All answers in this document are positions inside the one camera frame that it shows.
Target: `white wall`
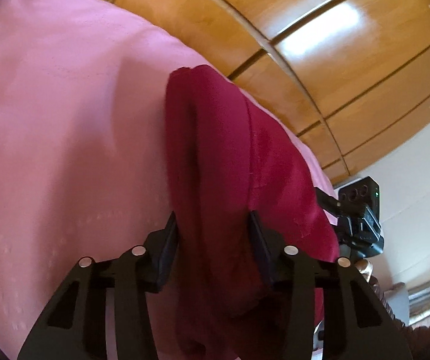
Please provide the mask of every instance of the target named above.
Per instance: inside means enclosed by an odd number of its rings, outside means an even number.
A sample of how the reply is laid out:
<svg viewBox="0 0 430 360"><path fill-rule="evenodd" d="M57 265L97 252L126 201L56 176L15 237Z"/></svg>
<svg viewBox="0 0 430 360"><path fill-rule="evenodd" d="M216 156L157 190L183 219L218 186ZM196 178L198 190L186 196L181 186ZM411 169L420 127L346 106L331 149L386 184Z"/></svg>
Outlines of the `white wall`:
<svg viewBox="0 0 430 360"><path fill-rule="evenodd" d="M372 262L382 286L430 280L430 124L358 176L380 185L385 252Z"/></svg>

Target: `round metal pin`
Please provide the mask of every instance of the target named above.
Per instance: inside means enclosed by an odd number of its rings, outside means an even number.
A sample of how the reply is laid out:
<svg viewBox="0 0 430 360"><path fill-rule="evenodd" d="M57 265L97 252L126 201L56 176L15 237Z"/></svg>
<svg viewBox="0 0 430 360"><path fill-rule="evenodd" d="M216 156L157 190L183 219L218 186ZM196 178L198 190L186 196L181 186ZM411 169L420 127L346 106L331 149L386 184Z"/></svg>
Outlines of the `round metal pin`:
<svg viewBox="0 0 430 360"><path fill-rule="evenodd" d="M298 247L288 245L288 246L285 246L283 251L285 252L285 254L288 254L289 256L295 256L296 254L298 254Z"/></svg>
<svg viewBox="0 0 430 360"><path fill-rule="evenodd" d="M135 246L132 250L131 253L134 256L143 256L145 254L147 250L145 249L144 246Z"/></svg>
<svg viewBox="0 0 430 360"><path fill-rule="evenodd" d="M80 261L78 261L78 265L81 266L82 268L86 268L90 266L92 262L93 261L90 257L83 257L82 259L80 259Z"/></svg>
<svg viewBox="0 0 430 360"><path fill-rule="evenodd" d="M342 266L343 268L348 268L350 265L352 265L352 263L350 262L349 259L347 259L346 257L340 257L338 260L338 265Z"/></svg>

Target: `folded red fabric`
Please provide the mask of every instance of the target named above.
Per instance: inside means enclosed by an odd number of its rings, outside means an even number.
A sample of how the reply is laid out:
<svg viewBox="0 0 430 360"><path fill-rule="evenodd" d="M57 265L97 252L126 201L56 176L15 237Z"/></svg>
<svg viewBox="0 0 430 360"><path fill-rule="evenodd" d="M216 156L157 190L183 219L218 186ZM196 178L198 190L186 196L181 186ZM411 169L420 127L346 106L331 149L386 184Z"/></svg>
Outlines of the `folded red fabric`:
<svg viewBox="0 0 430 360"><path fill-rule="evenodd" d="M165 118L180 229L180 346L193 360L275 359L287 305L261 283L247 217L258 210L287 244L334 261L337 239L309 169L279 123L209 66L171 74ZM323 298L315 296L318 323Z"/></svg>

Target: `wooden wall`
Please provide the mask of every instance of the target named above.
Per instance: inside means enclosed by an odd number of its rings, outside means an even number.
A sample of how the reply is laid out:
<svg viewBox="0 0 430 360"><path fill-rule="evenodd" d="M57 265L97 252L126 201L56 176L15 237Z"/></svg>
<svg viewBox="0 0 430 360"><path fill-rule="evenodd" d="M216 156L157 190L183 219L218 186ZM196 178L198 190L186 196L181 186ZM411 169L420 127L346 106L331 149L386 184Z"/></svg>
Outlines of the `wooden wall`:
<svg viewBox="0 0 430 360"><path fill-rule="evenodd" d="M108 0L277 115L333 183L430 122L430 0Z"/></svg>

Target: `pink sheet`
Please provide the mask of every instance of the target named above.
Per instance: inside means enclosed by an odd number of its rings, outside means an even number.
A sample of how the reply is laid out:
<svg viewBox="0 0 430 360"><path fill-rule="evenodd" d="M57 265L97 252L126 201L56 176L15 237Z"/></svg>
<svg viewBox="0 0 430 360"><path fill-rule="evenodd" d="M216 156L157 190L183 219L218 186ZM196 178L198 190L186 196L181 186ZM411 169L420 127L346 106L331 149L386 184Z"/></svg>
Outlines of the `pink sheet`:
<svg viewBox="0 0 430 360"><path fill-rule="evenodd" d="M163 227L165 86L175 69L201 64L101 0L0 0L0 348L10 359L79 257L116 258ZM148 299L162 360L180 358L176 294L173 280Z"/></svg>

